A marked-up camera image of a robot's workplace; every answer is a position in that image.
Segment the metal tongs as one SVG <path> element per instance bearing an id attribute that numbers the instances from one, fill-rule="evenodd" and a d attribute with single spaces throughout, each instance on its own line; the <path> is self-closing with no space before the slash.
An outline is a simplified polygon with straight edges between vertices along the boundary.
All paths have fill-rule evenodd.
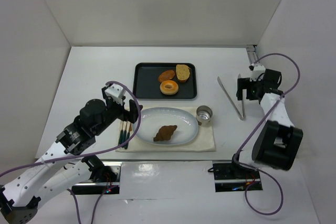
<path id="1" fill-rule="evenodd" d="M 227 90 L 224 87 L 224 85 L 223 85 L 223 83 L 222 83 L 222 81 L 221 81 L 221 79 L 220 79 L 219 76 L 217 77 L 217 82 L 218 82 L 219 86 L 221 87 L 221 89 L 223 90 L 223 92 L 225 93 L 225 95 L 228 98 L 229 102 L 231 103 L 232 107 L 236 111 L 239 119 L 241 121 L 244 121 L 246 119 L 244 100 L 241 100 L 242 111 L 239 111 L 238 107 L 236 106 L 235 102 L 233 101 L 233 99 L 231 98 L 231 96 L 229 95 L 229 93 L 227 92 Z"/>

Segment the brown croissant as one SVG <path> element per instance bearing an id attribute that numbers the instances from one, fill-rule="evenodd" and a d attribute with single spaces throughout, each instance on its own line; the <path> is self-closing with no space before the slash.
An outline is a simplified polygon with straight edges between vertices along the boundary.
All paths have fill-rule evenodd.
<path id="1" fill-rule="evenodd" d="M 155 137 L 153 138 L 154 142 L 169 141 L 177 129 L 177 125 L 165 125 L 162 126 Z"/>

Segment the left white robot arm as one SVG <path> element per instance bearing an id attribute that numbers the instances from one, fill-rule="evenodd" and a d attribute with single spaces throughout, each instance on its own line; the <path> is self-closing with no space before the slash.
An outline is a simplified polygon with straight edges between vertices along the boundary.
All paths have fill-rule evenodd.
<path id="1" fill-rule="evenodd" d="M 84 151 L 115 120 L 137 121 L 142 106 L 130 100 L 126 110 L 124 98 L 107 95 L 88 101 L 49 150 L 37 162 L 22 166 L 25 171 L 1 188 L 1 213 L 8 223 L 28 223 L 46 202 L 73 185 L 110 177 L 111 169 Z"/>

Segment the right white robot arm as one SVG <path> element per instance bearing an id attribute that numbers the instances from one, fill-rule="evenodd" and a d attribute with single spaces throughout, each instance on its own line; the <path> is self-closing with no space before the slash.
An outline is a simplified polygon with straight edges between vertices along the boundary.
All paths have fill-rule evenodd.
<path id="1" fill-rule="evenodd" d="M 250 67 L 251 76 L 237 80 L 237 100 L 257 100 L 266 118 L 251 151 L 251 160 L 259 167 L 269 166 L 288 171 L 298 152 L 303 131 L 289 119 L 283 91 L 279 90 L 282 74 L 261 65 Z"/>

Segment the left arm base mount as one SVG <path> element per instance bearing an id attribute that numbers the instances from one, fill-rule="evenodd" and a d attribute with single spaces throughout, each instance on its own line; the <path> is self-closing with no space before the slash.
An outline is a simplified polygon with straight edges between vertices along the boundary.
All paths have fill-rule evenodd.
<path id="1" fill-rule="evenodd" d="M 73 185 L 72 192 L 75 195 L 99 195 L 104 192 L 107 195 L 115 195 L 120 192 L 121 163 L 102 161 L 97 156 L 84 157 L 80 161 L 72 161 L 66 169 L 75 168 L 78 172 L 85 172 L 85 180 Z"/>

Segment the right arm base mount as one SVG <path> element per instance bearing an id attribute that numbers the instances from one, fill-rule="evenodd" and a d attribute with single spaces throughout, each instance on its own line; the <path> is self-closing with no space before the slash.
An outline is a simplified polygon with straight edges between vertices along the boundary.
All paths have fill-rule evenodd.
<path id="1" fill-rule="evenodd" d="M 217 193 L 245 191 L 246 189 L 248 191 L 263 190 L 258 171 L 238 166 L 233 162 L 213 162 L 207 172 L 213 174 Z"/>

